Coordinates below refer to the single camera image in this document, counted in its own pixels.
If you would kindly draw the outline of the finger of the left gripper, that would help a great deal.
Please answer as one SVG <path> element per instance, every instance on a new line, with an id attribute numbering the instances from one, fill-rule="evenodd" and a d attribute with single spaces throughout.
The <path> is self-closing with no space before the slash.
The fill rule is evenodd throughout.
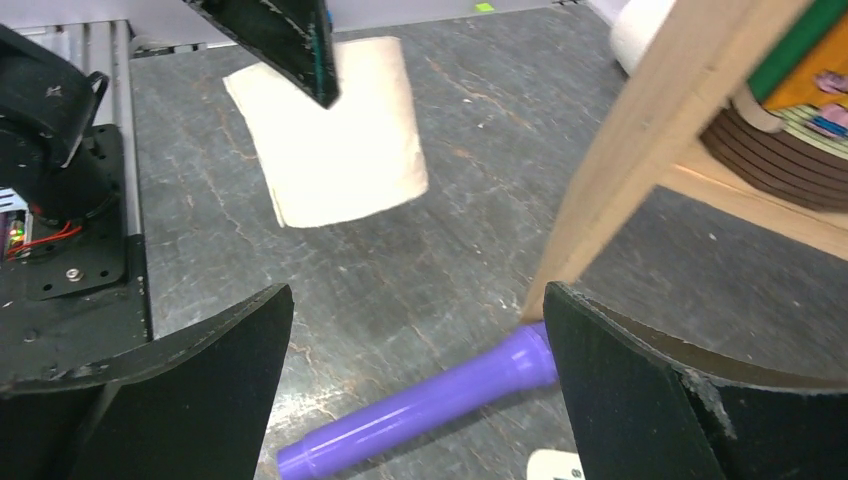
<path id="1" fill-rule="evenodd" d="M 321 107 L 340 95 L 332 22 L 323 0 L 196 0 L 186 3 Z"/>

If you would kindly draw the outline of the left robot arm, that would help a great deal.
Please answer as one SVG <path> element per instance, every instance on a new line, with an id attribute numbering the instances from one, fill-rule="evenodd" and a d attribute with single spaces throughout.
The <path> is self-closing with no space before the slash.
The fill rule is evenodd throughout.
<path id="1" fill-rule="evenodd" d="M 191 1 L 229 39 L 328 109 L 339 96 L 323 1 Z M 1 184 L 50 224 L 96 217 L 115 196 L 84 145 L 109 78 L 1 29 Z"/>

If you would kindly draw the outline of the white toilet roll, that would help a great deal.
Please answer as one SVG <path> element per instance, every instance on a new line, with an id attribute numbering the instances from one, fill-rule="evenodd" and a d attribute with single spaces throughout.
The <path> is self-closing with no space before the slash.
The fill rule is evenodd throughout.
<path id="1" fill-rule="evenodd" d="M 400 39 L 350 40 L 334 52 L 341 93 L 328 109 L 264 63 L 223 80 L 282 227 L 361 219 L 429 187 Z"/>
<path id="2" fill-rule="evenodd" d="M 675 0 L 631 0 L 612 23 L 610 46 L 623 71 L 631 76 L 669 15 Z"/>

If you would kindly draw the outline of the green roll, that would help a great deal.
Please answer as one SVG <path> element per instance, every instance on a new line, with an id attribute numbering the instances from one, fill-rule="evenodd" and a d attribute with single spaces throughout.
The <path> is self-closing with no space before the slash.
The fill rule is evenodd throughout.
<path id="1" fill-rule="evenodd" d="M 846 2 L 812 2 L 700 140 L 758 190 L 814 211 L 846 211 Z"/>

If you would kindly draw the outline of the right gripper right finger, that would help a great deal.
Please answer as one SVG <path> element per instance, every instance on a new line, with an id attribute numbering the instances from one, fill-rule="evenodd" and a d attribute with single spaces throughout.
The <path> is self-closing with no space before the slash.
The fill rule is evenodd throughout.
<path id="1" fill-rule="evenodd" d="M 543 314 L 592 479 L 843 479 L 847 384 L 676 338 L 562 283 Z"/>

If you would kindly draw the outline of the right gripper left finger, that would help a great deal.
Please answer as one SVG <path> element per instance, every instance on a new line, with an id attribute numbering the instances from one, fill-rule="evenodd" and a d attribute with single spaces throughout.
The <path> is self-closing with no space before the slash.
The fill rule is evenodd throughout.
<path id="1" fill-rule="evenodd" d="M 5 479 L 249 479 L 293 323 L 286 284 L 143 346 L 1 389 Z"/>

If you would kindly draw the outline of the white toilet roll back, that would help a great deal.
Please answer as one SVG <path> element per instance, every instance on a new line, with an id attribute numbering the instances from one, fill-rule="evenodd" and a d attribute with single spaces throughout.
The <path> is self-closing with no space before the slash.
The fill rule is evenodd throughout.
<path id="1" fill-rule="evenodd" d="M 631 76 L 669 15 L 675 0 L 631 0 L 612 23 L 610 46 L 623 71 Z"/>

